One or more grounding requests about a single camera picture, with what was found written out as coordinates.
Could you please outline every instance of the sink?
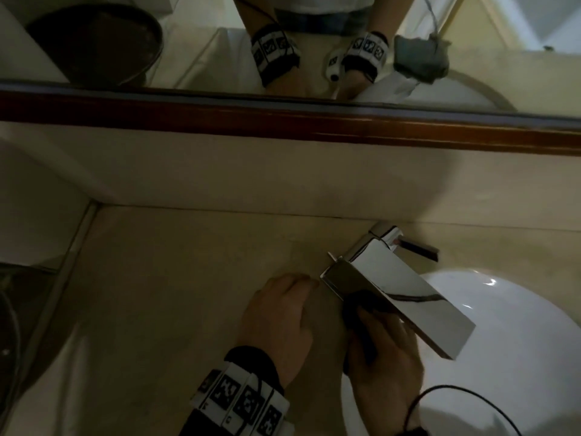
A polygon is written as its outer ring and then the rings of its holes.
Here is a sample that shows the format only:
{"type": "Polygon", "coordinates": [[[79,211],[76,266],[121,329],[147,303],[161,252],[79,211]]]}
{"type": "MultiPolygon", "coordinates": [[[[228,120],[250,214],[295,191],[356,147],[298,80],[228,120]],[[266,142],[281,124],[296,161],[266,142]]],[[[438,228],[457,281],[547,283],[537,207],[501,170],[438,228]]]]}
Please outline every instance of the sink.
{"type": "MultiPolygon", "coordinates": [[[[581,427],[581,329],[563,311],[531,291],[476,271],[423,276],[468,316],[476,329],[456,361],[425,343],[422,390],[453,384],[481,394],[527,436],[572,436],[581,427]]],[[[349,436],[367,436],[349,378],[341,382],[349,436]]],[[[514,431],[480,399],[437,390],[420,406],[432,436],[506,436],[514,431]]]]}

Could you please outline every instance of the hand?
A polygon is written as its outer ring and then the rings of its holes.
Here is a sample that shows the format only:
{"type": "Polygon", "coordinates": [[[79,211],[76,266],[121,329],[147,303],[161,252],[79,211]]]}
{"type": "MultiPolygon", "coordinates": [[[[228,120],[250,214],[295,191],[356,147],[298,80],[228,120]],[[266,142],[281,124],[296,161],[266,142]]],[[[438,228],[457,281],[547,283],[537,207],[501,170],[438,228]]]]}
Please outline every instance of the hand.
{"type": "Polygon", "coordinates": [[[266,94],[269,96],[306,97],[307,89],[304,86],[300,70],[293,67],[283,76],[272,81],[266,87],[266,94]]]}
{"type": "Polygon", "coordinates": [[[266,352],[286,388],[298,375],[313,344],[312,332],[303,324],[303,306],[319,286],[304,274],[271,278],[254,294],[242,316],[236,345],[266,352]]]}
{"type": "Polygon", "coordinates": [[[355,99],[367,87],[373,83],[358,70],[349,70],[341,79],[339,92],[337,93],[338,101],[351,101],[355,99]]]}
{"type": "MultiPolygon", "coordinates": [[[[359,318],[369,331],[378,356],[367,366],[356,335],[349,341],[349,378],[355,402],[369,436],[396,436],[403,432],[407,411],[419,395],[424,367],[414,332],[394,314],[359,308],[359,318]]],[[[411,416],[408,430],[420,426],[419,411],[411,416]]]]}

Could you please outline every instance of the beige countertop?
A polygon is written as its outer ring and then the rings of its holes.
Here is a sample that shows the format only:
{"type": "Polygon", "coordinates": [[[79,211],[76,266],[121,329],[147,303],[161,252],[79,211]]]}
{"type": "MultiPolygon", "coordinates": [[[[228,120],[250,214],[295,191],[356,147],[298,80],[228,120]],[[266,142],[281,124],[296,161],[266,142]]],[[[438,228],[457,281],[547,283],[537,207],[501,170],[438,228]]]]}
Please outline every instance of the beige countertop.
{"type": "MultiPolygon", "coordinates": [[[[8,431],[177,435],[189,397],[233,345],[267,278],[319,275],[373,224],[366,220],[106,207],[100,211],[8,431]]],[[[418,272],[478,269],[528,287],[581,322],[581,233],[399,224],[441,249],[418,272]]],[[[314,346],[287,389],[297,436],[343,435],[340,302],[326,287],[307,316],[314,346]]]]}

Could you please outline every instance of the brown wooden trim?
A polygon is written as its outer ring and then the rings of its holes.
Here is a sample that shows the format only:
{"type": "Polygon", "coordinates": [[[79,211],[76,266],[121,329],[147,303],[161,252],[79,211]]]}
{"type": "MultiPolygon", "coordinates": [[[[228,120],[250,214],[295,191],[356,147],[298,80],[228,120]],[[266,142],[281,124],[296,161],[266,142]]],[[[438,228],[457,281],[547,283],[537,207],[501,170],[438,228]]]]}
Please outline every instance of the brown wooden trim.
{"type": "Polygon", "coordinates": [[[0,91],[0,120],[498,152],[581,155],[581,130],[0,91]]]}

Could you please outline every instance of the chrome faucet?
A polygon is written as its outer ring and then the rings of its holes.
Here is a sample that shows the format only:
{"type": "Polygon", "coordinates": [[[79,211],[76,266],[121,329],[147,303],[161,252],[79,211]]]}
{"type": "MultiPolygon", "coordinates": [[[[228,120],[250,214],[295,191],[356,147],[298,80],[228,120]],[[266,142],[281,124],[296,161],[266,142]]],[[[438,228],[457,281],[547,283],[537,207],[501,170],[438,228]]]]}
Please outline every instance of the chrome faucet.
{"type": "Polygon", "coordinates": [[[321,279],[343,300],[371,291],[378,310],[393,311],[442,358],[456,359],[475,328],[473,322],[395,255],[405,248],[438,261],[438,249],[406,238],[389,222],[378,222],[321,279]]]}

